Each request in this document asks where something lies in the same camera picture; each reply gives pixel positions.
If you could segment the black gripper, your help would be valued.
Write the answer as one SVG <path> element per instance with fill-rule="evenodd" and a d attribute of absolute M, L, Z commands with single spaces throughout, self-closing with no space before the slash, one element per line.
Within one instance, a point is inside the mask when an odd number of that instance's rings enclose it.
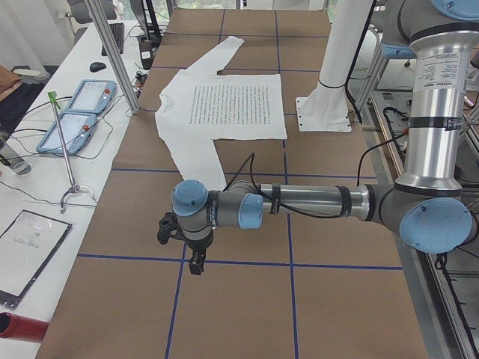
<path fill-rule="evenodd" d="M 202 275 L 204 272 L 204 261 L 207 257 L 207 249 L 213 243 L 213 228 L 207 228 L 205 234 L 197 233 L 198 239 L 187 239 L 186 244 L 197 254 L 198 258 L 191 258 L 189 261 L 189 270 L 193 275 Z"/>

